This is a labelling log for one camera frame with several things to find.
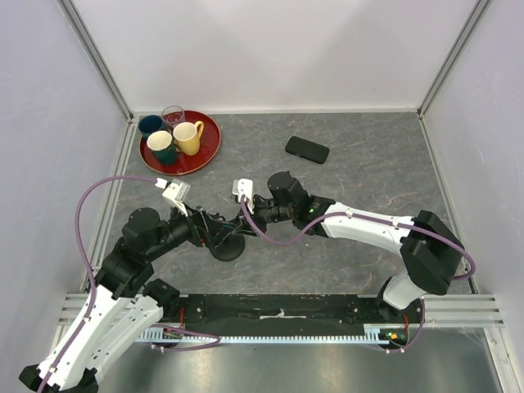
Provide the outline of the black smartphone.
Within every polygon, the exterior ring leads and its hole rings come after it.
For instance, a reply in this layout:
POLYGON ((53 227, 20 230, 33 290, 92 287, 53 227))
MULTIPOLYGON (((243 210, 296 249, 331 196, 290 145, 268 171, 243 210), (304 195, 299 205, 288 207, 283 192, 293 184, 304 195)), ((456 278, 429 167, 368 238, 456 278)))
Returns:
POLYGON ((316 164, 324 164, 329 155, 329 148, 316 142, 292 136, 287 141, 285 152, 312 161, 316 164))

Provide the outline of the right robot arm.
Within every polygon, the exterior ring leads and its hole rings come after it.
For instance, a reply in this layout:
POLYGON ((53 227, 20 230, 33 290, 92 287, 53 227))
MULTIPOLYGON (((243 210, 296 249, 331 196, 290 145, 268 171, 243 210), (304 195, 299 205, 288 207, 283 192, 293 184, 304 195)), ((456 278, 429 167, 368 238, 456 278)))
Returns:
POLYGON ((396 321, 425 295, 446 295, 452 281, 459 279, 456 272, 466 251, 431 211, 412 217, 355 209, 310 195, 288 172, 272 175, 267 186, 271 196, 264 198, 255 193, 252 180, 233 182, 232 194, 241 206, 237 231, 266 237, 268 224, 289 221, 299 232, 290 240, 278 241, 280 246, 290 246, 305 235, 320 236, 362 242, 402 259, 403 272, 386 280, 375 301, 376 315, 384 322, 396 321))

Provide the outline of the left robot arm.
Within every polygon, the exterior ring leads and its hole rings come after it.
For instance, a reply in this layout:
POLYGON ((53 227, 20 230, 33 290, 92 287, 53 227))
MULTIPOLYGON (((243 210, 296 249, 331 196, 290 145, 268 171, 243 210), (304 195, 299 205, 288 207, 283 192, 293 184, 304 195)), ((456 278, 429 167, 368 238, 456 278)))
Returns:
POLYGON ((204 210, 172 209, 167 220, 152 208, 135 210, 92 276, 88 299, 66 335, 45 360, 21 371, 20 382, 34 392, 96 392, 140 334, 177 318, 179 292, 151 279, 152 263, 184 242, 206 247, 223 262, 237 259, 246 244, 232 223, 204 210))

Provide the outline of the black phone stand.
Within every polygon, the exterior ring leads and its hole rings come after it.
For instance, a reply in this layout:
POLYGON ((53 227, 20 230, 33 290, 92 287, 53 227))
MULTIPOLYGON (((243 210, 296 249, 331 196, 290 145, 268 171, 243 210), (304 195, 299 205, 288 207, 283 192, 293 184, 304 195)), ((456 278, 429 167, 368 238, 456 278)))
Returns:
POLYGON ((232 234, 217 248, 208 248, 210 253, 219 261, 231 262, 239 258, 245 250, 246 240, 244 236, 232 234))

